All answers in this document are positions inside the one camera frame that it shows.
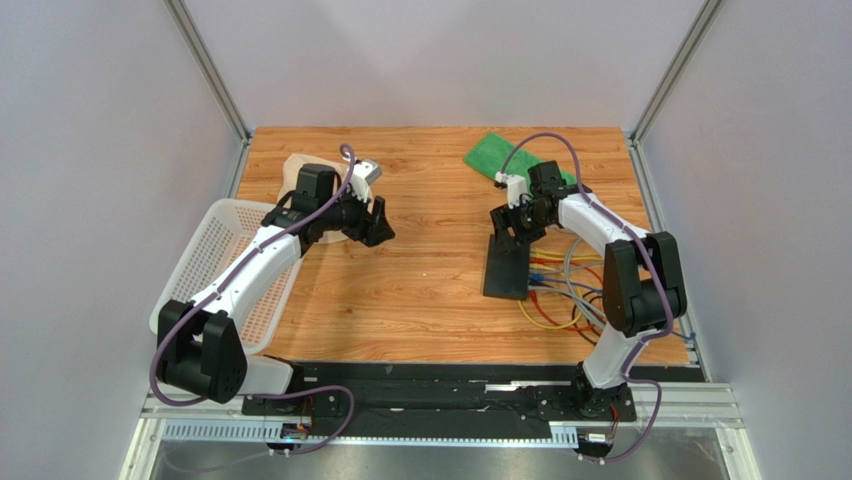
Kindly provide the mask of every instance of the gray cable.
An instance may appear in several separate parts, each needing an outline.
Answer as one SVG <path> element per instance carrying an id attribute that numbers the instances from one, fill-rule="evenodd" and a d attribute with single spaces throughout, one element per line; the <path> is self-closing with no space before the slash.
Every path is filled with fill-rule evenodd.
<path id="1" fill-rule="evenodd" d="M 598 307 L 596 307 L 596 306 L 592 305 L 592 304 L 591 304 L 588 300 L 586 300 L 585 298 L 583 298 L 583 297 L 578 297 L 576 294 L 573 294 L 573 293 L 571 293 L 571 292 L 568 292 L 567 290 L 562 290 L 561 288 L 546 287 L 546 286 L 544 286 L 544 285 L 530 285 L 530 287 L 529 287 L 529 288 L 530 288 L 530 290 L 537 290 L 537 291 L 542 291 L 542 292 L 556 292 L 556 293 L 561 293 L 562 295 L 565 295 L 566 297 L 568 297 L 568 298 L 570 298 L 571 300 L 573 300 L 573 301 L 574 301 L 574 304 L 575 304 L 575 305 L 577 305 L 577 308 L 578 308 L 578 309 L 582 309 L 582 308 L 591 308 L 592 310 L 594 310 L 595 312 L 598 312 L 601 316 L 603 316 L 603 312 L 601 312 L 601 311 L 598 309 Z M 601 321 L 600 321 L 600 320 L 598 320 L 598 317 L 596 317 L 596 316 L 592 315 L 591 313 L 590 313 L 590 314 L 589 314 L 589 316 L 587 316 L 586 318 L 587 318 L 587 319 L 589 319 L 589 321 L 590 321 L 590 322 L 594 323 L 594 324 L 595 324 L 595 326 L 597 326 L 597 327 L 599 327 L 599 328 L 604 328 L 604 327 L 606 327 L 606 325 L 605 325 L 605 324 L 601 323 Z"/>
<path id="2" fill-rule="evenodd" d="M 565 259 L 564 259 L 563 264 L 562 264 L 562 268 L 563 268 L 564 273 L 565 273 L 565 281 L 568 283 L 567 284 L 568 291 L 571 292 L 571 294 L 574 295 L 574 297 L 580 297 L 580 298 L 583 298 L 583 296 L 580 295 L 577 292 L 577 290 L 574 288 L 574 285 L 571 284 L 571 257 L 574 256 L 574 250 L 577 249 L 577 247 L 580 245 L 580 242 L 582 242 L 582 241 L 583 241 L 582 238 L 577 238 L 577 240 L 574 241 L 574 243 L 571 244 L 571 247 L 569 247 L 568 251 L 565 252 Z M 598 318 L 596 316 L 594 316 L 592 314 L 592 312 L 589 311 L 589 309 L 586 307 L 586 305 L 583 302 L 579 302 L 579 303 L 574 302 L 574 303 L 577 305 L 577 310 L 580 310 L 580 313 L 584 317 L 586 317 L 587 320 L 595 323 L 596 325 L 598 325 L 601 328 L 604 328 L 604 325 L 602 325 L 601 322 L 598 320 Z"/>
<path id="3" fill-rule="evenodd" d="M 568 270 L 573 272 L 575 270 L 584 270 L 587 267 L 600 267 L 601 265 L 603 265 L 603 262 L 584 263 L 582 265 L 577 265 L 577 266 L 572 265 L 571 267 L 568 268 Z M 554 272 L 553 270 L 542 270 L 542 269 L 539 269 L 539 268 L 531 267 L 530 273 L 533 273 L 535 275 L 542 275 L 542 276 L 546 277 L 546 276 L 549 276 L 549 275 L 563 275 L 564 272 Z"/>

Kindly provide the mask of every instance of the beige cloth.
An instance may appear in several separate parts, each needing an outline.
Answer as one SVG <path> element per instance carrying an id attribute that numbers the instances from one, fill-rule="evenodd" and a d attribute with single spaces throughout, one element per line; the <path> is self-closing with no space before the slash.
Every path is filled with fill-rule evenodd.
<path id="1" fill-rule="evenodd" d="M 284 183 L 281 187 L 281 191 L 278 192 L 278 198 L 284 196 L 285 193 L 290 190 L 294 190 L 296 188 L 296 179 L 299 177 L 299 169 L 302 168 L 302 165 L 306 163 L 318 163 L 320 165 L 328 165 L 329 167 L 333 167 L 337 170 L 337 173 L 340 174 L 340 178 L 346 176 L 346 169 L 349 165 L 342 162 L 332 162 L 330 160 L 326 160 L 324 158 L 314 157 L 312 155 L 305 155 L 302 153 L 294 153 L 290 155 L 284 162 Z M 370 198 L 373 197 L 373 192 L 370 192 Z M 317 243 L 337 243 L 346 240 L 348 237 L 339 231 L 331 231 L 325 232 L 322 238 Z"/>

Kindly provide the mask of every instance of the yellow cable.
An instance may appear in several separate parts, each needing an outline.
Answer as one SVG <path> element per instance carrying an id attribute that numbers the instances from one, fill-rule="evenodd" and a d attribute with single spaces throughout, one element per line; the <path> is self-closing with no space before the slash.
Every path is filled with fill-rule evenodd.
<path id="1" fill-rule="evenodd" d="M 556 252 L 550 252 L 550 251 L 547 251 L 547 250 L 533 250 L 532 254 L 533 254 L 533 256 L 540 257 L 540 258 L 546 258 L 548 260 L 562 260 L 562 259 L 565 258 L 565 255 L 560 255 Z M 598 255 L 595 255 L 595 254 L 574 255 L 573 257 L 571 257 L 571 260 L 588 260 L 588 261 L 599 262 L 601 260 L 601 257 L 599 257 Z"/>
<path id="2" fill-rule="evenodd" d="M 549 267 L 547 265 L 542 265 L 540 263 L 534 263 L 533 265 L 535 266 L 535 268 L 537 270 L 547 270 L 547 271 L 550 271 L 550 272 L 561 272 L 562 271 L 561 268 Z"/>
<path id="3" fill-rule="evenodd" d="M 545 330 L 562 330 L 563 328 L 568 328 L 568 327 L 574 325 L 575 323 L 577 323 L 578 321 L 580 321 L 580 315 L 581 314 L 578 313 L 577 316 L 574 317 L 574 320 L 571 320 L 570 322 L 566 323 L 565 325 L 559 325 L 558 327 L 556 325 L 544 325 L 544 324 L 538 323 L 535 320 L 533 320 L 533 318 L 530 316 L 530 314 L 527 313 L 527 309 L 524 308 L 524 303 L 522 301 L 518 300 L 518 306 L 521 307 L 521 312 L 524 314 L 525 317 L 527 317 L 527 320 L 529 320 L 530 323 L 532 323 L 536 327 L 543 328 Z"/>

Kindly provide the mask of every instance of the metal floor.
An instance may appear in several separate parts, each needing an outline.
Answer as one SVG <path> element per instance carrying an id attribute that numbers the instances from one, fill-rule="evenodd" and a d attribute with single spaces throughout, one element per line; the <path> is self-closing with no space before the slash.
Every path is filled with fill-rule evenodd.
<path id="1" fill-rule="evenodd" d="M 617 443 L 638 437 L 624 428 Z M 225 464 L 264 451 L 257 443 L 164 442 L 160 454 L 182 468 Z M 630 459 L 598 466 L 572 451 L 542 448 L 412 447 L 332 445 L 316 453 L 264 457 L 229 470 L 187 475 L 158 461 L 152 479 L 728 479 L 716 431 L 712 428 L 659 428 Z"/>

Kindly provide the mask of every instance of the red cable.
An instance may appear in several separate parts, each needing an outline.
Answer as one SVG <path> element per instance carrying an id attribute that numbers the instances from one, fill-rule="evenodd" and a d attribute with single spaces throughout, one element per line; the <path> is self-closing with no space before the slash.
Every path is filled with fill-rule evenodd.
<path id="1" fill-rule="evenodd" d="M 544 310 L 542 310 L 542 309 L 541 309 L 541 305 L 539 305 L 539 304 L 538 304 L 538 297 L 537 297 L 537 296 L 536 296 L 536 294 L 535 294 L 535 290 L 533 290 L 533 291 L 531 291 L 531 292 L 530 292 L 530 300 L 532 300 L 533 305 L 535 305 L 535 309 L 536 309 L 536 310 L 538 310 L 538 313 L 539 313 L 539 314 L 541 314 L 541 316 L 542 316 L 542 317 L 544 317 L 544 319 L 545 319 L 545 320 L 547 320 L 548 322 L 550 322 L 551 324 L 553 324 L 553 325 L 555 325 L 555 326 L 557 326 L 557 327 L 561 326 L 561 325 L 560 325 L 559 323 L 557 323 L 555 320 L 553 320 L 552 318 L 548 317 L 548 316 L 547 316 L 547 314 L 546 314 L 546 313 L 544 313 Z M 569 331 L 569 332 L 583 332 L 583 331 L 591 330 L 591 329 L 592 329 L 592 326 L 591 326 L 591 325 L 589 325 L 589 326 L 587 326 L 587 327 L 579 327 L 579 328 L 575 328 L 575 327 L 567 327 L 567 328 L 565 328 L 565 330 L 567 330 L 567 331 Z"/>
<path id="2" fill-rule="evenodd" d="M 549 258 L 531 258 L 530 263 L 538 263 L 538 264 L 543 265 L 545 263 L 564 263 L 564 262 L 562 260 L 551 260 Z M 569 262 L 569 263 L 571 265 L 574 265 L 575 267 L 583 267 L 583 269 L 587 270 L 589 273 L 594 275 L 595 278 L 597 278 L 598 281 L 601 282 L 601 285 L 603 285 L 603 277 L 601 277 L 598 272 L 594 271 L 594 269 L 592 269 L 592 267 L 584 267 L 582 263 L 577 263 L 577 262 Z"/>
<path id="3" fill-rule="evenodd" d="M 610 405 L 609 408 L 612 409 L 612 428 L 610 432 L 612 432 L 612 441 L 615 441 L 615 436 L 618 434 L 618 422 L 621 420 L 618 416 L 618 410 L 615 408 L 615 405 Z"/>

